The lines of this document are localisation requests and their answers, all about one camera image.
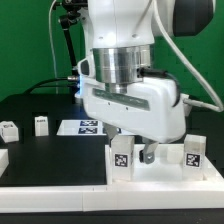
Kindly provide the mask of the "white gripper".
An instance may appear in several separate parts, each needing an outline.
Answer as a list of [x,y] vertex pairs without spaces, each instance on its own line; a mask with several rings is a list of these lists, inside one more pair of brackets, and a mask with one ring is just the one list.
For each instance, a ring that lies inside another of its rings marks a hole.
[[176,81],[146,77],[142,82],[129,84],[126,94],[115,94],[96,81],[88,59],[78,63],[78,72],[85,112],[110,124],[105,126],[109,140],[118,135],[117,127],[145,137],[144,148],[139,152],[141,163],[155,161],[158,142],[170,143],[184,135],[184,105]]

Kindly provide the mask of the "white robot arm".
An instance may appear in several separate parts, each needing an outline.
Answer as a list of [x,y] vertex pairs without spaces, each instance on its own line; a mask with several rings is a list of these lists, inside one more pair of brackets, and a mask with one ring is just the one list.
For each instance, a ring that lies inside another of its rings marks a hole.
[[150,164],[160,143],[186,130],[178,81],[153,67],[157,36],[194,36],[213,19],[216,0],[62,0],[68,21],[82,23],[86,57],[78,63],[89,117],[143,137],[141,160]]

